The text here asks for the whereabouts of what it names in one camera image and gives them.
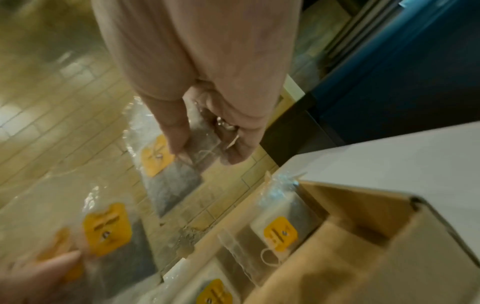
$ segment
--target yellow label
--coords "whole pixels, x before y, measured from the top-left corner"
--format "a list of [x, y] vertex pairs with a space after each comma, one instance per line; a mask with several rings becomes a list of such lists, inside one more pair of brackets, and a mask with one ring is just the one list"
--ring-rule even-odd
[[271, 222], [263, 231], [263, 235], [274, 244], [275, 251], [278, 252], [285, 251], [299, 238], [298, 232], [283, 216]]
[[232, 304], [233, 301], [232, 294], [219, 278], [210, 282], [196, 298], [196, 304]]
[[167, 139], [160, 135], [152, 145], [141, 151], [140, 159], [145, 174], [154, 177], [174, 161], [175, 155], [170, 154]]
[[[71, 239], [70, 229], [62, 228], [60, 229], [53, 241], [53, 245], [44, 251], [42, 251], [37, 257], [36, 260], [46, 261], [54, 257], [58, 257], [62, 254], [71, 252], [75, 250], [74, 243]], [[70, 271], [63, 277], [64, 281], [73, 281], [80, 278], [84, 273], [84, 265], [82, 262], [78, 262]]]
[[132, 238], [129, 216], [122, 203], [111, 204], [104, 213], [87, 214], [83, 229], [90, 250], [96, 256], [109, 254]]

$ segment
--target hand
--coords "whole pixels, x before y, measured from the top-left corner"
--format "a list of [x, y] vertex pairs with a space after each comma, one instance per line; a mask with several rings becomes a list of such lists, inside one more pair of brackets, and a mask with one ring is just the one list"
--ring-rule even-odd
[[16, 263], [0, 272], [0, 304], [34, 304], [54, 288], [80, 261], [73, 251], [44, 262]]
[[183, 98], [238, 126], [230, 164], [260, 143], [293, 52], [301, 0], [94, 0], [124, 76], [179, 153], [190, 136]]

